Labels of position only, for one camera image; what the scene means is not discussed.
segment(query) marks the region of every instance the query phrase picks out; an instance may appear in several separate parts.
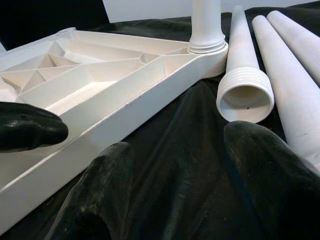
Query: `black glove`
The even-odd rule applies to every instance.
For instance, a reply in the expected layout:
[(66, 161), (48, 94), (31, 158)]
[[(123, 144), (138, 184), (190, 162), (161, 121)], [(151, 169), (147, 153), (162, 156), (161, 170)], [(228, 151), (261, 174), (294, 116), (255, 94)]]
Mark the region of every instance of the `black glove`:
[(0, 102), (0, 153), (58, 144), (68, 127), (55, 114), (21, 103)]
[(319, 239), (319, 172), (257, 124), (228, 123), (224, 142), (270, 239)]
[(66, 197), (45, 240), (123, 240), (132, 189), (134, 152), (107, 147)]

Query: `white pole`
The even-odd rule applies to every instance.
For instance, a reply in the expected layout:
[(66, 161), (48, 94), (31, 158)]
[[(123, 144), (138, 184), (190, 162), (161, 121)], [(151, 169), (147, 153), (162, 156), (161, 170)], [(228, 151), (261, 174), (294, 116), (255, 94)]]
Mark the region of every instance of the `white pole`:
[(264, 16), (252, 25), (287, 143), (319, 168), (320, 89)]
[(246, 15), (242, 6), (232, 13), (226, 74), (220, 81), (216, 106), (227, 121), (257, 123), (274, 108), (268, 76), (259, 69)]
[(320, 37), (279, 11), (270, 12), (267, 19), (320, 86)]
[(193, 0), (191, 19), (191, 53), (209, 54), (224, 48), (226, 41), (221, 30), (220, 0)]

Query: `white plastic part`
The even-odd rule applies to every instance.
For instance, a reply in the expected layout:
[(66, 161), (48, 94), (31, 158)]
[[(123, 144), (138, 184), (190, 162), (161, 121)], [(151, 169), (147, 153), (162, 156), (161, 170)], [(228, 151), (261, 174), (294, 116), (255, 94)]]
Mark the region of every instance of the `white plastic part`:
[(15, 102), (17, 97), (15, 89), (0, 77), (0, 102)]
[(2, 43), (0, 42), (0, 54), (6, 52), (7, 50), (5, 49), (5, 47), (2, 45)]
[(252, 25), (287, 143), (320, 169), (320, 89), (264, 16)]
[(69, 28), (62, 29), (62, 30), (58, 31), (57, 33), (52, 34), (50, 36), (44, 37), (42, 39), (39, 39), (39, 40), (36, 40), (33, 42), (30, 42), (30, 43), (22, 45), (22, 46), (18, 46), (14, 49), (11, 49), (10, 51), (2, 52), (2, 53), (0, 53), (0, 58), (5, 57), (7, 55), (11, 55), (12, 53), (15, 53), (15, 52), (20, 52), (21, 50), (27, 50), (27, 49), (31, 48), (32, 46), (38, 45), (40, 43), (44, 43), (44, 42), (48, 43), (48, 41), (54, 41), (54, 40), (57, 40), (60, 38), (74, 39), (74, 35), (73, 35), (74, 30), (76, 30), (75, 27), (69, 27)]
[(192, 36), (189, 51), (195, 54), (207, 54), (220, 51), (226, 45), (221, 30), (220, 0), (193, 0)]
[(246, 15), (242, 6), (232, 12), (226, 74), (219, 83), (216, 106), (229, 122), (258, 123), (274, 108), (268, 76), (259, 69)]
[(267, 19), (320, 87), (320, 37), (279, 11)]
[(228, 44), (208, 54), (188, 47), (73, 30), (0, 57), (0, 77), (17, 92), (16, 102), (49, 110), (69, 128), (60, 144), (0, 154), (0, 234), (198, 80), (225, 71)]

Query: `black cloth backdrop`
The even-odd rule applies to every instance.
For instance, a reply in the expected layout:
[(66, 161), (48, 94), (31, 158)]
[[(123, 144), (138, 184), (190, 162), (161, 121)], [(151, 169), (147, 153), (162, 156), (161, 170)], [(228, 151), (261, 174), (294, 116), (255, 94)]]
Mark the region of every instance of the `black cloth backdrop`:
[(102, 0), (2, 0), (0, 42), (6, 50), (70, 27), (88, 30), (109, 22)]
[[(251, 22), (255, 16), (266, 16), (273, 10), (279, 10), (320, 36), (320, 1), (287, 8), (246, 10), (262, 70), (264, 66)], [(223, 13), (222, 31), (227, 41), (230, 23), (231, 13)], [(191, 18), (121, 22), (93, 30), (188, 41)], [(267, 239), (243, 182), (226, 153), (223, 142), (226, 121), (216, 108), (221, 78), (222, 75), (199, 81), (124, 139), (134, 151), (127, 239)], [(260, 124), (285, 140), (276, 108)], [(80, 176), (0, 239), (44, 239)]]

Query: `white wall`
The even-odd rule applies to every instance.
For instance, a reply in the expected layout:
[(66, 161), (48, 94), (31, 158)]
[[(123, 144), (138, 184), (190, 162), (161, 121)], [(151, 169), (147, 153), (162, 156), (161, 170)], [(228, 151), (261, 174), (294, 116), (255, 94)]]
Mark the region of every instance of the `white wall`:
[[(287, 7), (315, 0), (221, 0), (222, 12), (236, 5), (253, 7)], [(110, 22), (141, 19), (165, 19), (191, 16), (192, 0), (103, 0)]]

